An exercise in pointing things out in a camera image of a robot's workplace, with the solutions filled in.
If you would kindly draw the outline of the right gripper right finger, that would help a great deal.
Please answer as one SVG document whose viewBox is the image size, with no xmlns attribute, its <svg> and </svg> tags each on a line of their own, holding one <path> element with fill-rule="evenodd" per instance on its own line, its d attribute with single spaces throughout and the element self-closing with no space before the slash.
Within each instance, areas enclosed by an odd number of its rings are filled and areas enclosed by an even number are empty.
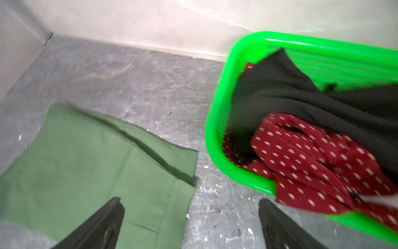
<svg viewBox="0 0 398 249">
<path fill-rule="evenodd" d="M 268 199 L 259 202 L 259 219 L 268 249 L 326 249 Z"/>
</svg>

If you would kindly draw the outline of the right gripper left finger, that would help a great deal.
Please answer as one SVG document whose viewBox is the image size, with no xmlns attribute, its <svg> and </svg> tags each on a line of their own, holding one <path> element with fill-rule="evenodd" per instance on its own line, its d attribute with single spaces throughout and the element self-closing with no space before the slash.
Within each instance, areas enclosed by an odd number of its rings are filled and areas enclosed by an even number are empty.
<svg viewBox="0 0 398 249">
<path fill-rule="evenodd" d="M 125 214 L 120 200 L 109 200 L 53 249 L 114 249 Z"/>
</svg>

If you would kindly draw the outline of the green skirt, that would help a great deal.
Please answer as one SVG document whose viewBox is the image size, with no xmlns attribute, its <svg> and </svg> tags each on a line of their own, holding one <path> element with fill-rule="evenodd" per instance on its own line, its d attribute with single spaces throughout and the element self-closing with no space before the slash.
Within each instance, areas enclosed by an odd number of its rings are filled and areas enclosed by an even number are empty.
<svg viewBox="0 0 398 249">
<path fill-rule="evenodd" d="M 53 104 L 1 175 L 1 220 L 60 241 L 114 197 L 116 247 L 178 249 L 195 193 L 196 150 L 110 116 Z"/>
</svg>

